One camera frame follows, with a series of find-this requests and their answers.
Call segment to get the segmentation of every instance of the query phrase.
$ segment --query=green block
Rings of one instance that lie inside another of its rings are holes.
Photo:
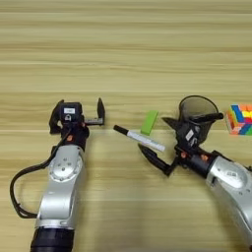
[[[252,135],[252,127],[250,126],[249,130],[246,132],[246,135]]]
[[[158,111],[151,110],[151,111],[148,112],[146,120],[145,120],[144,124],[141,127],[141,133],[142,134],[150,136],[157,117],[158,117]]]

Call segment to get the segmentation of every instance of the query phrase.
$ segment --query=blue block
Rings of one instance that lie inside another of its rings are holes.
[[[234,111],[234,113],[236,115],[237,121],[238,122],[244,122],[244,117],[242,115],[242,112],[239,109],[239,106],[238,105],[232,105],[231,108],[232,108],[232,110]]]
[[[246,135],[247,131],[250,129],[251,125],[250,124],[245,124],[240,132],[239,132],[239,135]]]

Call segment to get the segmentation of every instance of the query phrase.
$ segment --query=silver robot arm segment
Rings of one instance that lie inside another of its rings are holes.
[[[251,246],[252,176],[250,171],[239,163],[217,157],[209,171],[207,184],[230,211],[234,222]]]
[[[48,169],[35,227],[75,229],[78,189],[84,170],[83,151],[75,145],[62,146]]]

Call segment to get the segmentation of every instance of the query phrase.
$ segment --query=green sticky note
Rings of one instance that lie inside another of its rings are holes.
[[[141,128],[141,133],[142,134],[150,136],[157,117],[158,117],[158,111],[151,110],[151,111],[148,112],[146,120],[145,120],[145,122],[144,122],[144,124],[142,125],[142,128]]]

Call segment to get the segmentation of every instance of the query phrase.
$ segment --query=marker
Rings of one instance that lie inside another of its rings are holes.
[[[150,147],[155,148],[161,152],[164,152],[164,150],[165,150],[165,146],[153,141],[152,139],[149,139],[145,136],[142,136],[142,135],[139,135],[135,132],[124,129],[118,125],[114,125],[114,130],[129,137],[129,138],[137,140],[138,142],[140,142],[143,145],[150,146]]]

